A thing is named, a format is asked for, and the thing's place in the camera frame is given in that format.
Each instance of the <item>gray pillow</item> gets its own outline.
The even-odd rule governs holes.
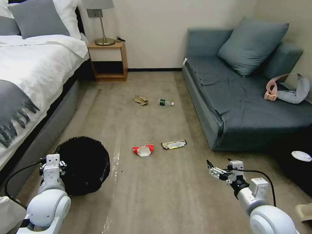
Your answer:
[[[23,39],[55,34],[69,36],[52,0],[29,0],[8,8],[19,26]]]
[[[15,19],[0,16],[0,36],[19,35],[19,33]]]
[[[217,56],[240,75],[247,76],[271,54],[288,27],[288,23],[271,23],[244,17]]]

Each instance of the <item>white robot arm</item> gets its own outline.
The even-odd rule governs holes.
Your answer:
[[[208,160],[207,164],[213,177],[226,181],[234,189],[234,195],[250,217],[249,223],[254,234],[299,234],[285,212],[268,205],[266,191],[269,183],[265,179],[251,179],[250,184],[245,181],[242,161],[229,159],[226,170],[214,167]]]
[[[64,173],[61,168],[66,164],[60,161],[59,154],[50,154],[46,157],[40,171],[42,172],[43,182],[35,196],[27,207],[27,215],[17,234],[57,234],[63,219],[66,217],[71,199],[65,192],[64,184],[59,177]]]

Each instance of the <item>plastic bottle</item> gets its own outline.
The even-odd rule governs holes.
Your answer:
[[[173,102],[169,102],[165,99],[159,99],[158,103],[161,106],[173,106],[173,104],[174,104]]]

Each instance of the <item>power cord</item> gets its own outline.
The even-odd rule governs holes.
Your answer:
[[[116,42],[122,42],[122,41],[125,42],[126,40],[122,39],[120,36],[117,36],[117,41]]]
[[[45,163],[45,162],[46,162],[45,160],[46,160],[46,159],[41,159],[39,162],[33,163],[33,164],[31,164],[31,165],[29,165],[29,166],[27,166],[27,167],[24,167],[24,168],[18,170],[17,172],[13,173],[13,174],[7,179],[7,181],[6,181],[6,184],[5,184],[5,186],[4,186],[4,193],[5,193],[5,195],[6,195],[7,197],[9,197],[12,201],[14,201],[15,203],[17,203],[18,205],[22,206],[25,210],[27,210],[27,206],[23,205],[23,204],[20,203],[18,200],[16,200],[14,197],[12,197],[12,196],[9,194],[9,192],[7,191],[7,186],[8,186],[8,184],[9,184],[9,181],[10,181],[14,176],[16,176],[18,173],[20,173],[21,171],[23,171],[23,170],[25,170],[25,169],[27,169],[27,168],[29,168],[29,167],[32,167],[32,166],[34,166],[34,165],[37,165],[37,164],[40,164],[40,163]]]
[[[270,177],[267,174],[265,174],[264,172],[261,172],[261,171],[257,171],[257,170],[241,170],[241,169],[235,169],[235,168],[233,168],[233,171],[254,172],[254,173],[260,173],[260,174],[264,175],[268,179],[268,181],[270,182],[270,185],[272,188],[272,195],[273,195],[273,204],[276,207],[274,186],[273,186],[272,180],[270,179]]]

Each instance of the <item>lampshade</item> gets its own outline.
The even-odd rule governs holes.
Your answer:
[[[86,9],[110,9],[114,7],[113,0],[82,0]]]

